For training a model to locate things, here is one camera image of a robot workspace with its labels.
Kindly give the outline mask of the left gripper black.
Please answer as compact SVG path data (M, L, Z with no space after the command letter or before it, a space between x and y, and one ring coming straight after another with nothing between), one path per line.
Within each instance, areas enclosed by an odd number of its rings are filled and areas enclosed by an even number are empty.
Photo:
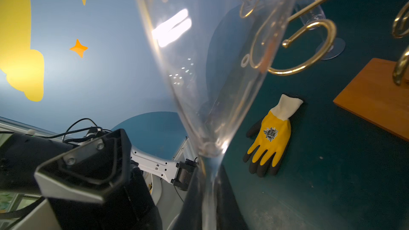
M38 200L1 214L12 227L56 221L63 230L159 230L161 218L124 129L74 146L1 134L1 191Z

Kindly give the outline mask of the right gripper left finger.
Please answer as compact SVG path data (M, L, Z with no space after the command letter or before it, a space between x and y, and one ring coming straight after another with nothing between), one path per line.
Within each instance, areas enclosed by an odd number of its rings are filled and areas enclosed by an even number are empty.
M182 210L173 226L174 230L201 230L202 204L205 179L201 168L197 168L187 191Z

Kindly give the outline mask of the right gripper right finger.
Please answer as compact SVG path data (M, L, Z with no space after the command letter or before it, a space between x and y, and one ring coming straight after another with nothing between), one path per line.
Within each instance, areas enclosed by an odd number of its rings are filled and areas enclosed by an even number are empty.
M217 229L248 230L224 166L217 175Z

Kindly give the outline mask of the clear flute glass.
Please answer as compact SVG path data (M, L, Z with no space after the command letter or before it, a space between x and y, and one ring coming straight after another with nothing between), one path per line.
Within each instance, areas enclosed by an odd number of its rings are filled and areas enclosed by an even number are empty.
M295 12L299 12L303 8L309 6L310 4L316 1L317 0L296 0L294 10ZM310 24L315 21L320 21L322 19L325 19L326 15L322 7L318 5L317 7L301 15L299 18L301 22L303 23L303 25L306 25L306 24ZM318 34L322 40L322 43L316 49L316 51L319 51L321 47L323 46L324 42L326 41L327 35L326 35L326 30L324 28L318 27L315 29L318 30ZM332 45L330 50L326 53L326 55L321 60L326 61L326 60L331 60L331 59L336 58L345 50L345 47L346 47L346 42L343 39L337 37L334 40L334 44Z
M217 175L267 75L257 65L277 53L295 0L259 0L246 18L242 0L136 0L151 52L198 152L204 176L202 230L217 230Z

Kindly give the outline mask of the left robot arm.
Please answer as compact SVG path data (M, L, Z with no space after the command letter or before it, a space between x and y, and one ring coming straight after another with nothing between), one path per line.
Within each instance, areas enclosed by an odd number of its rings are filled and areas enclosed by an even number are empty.
M37 200L1 220L11 230L159 230L158 182L186 191L195 168L133 148L123 129L66 142L2 131L1 191Z

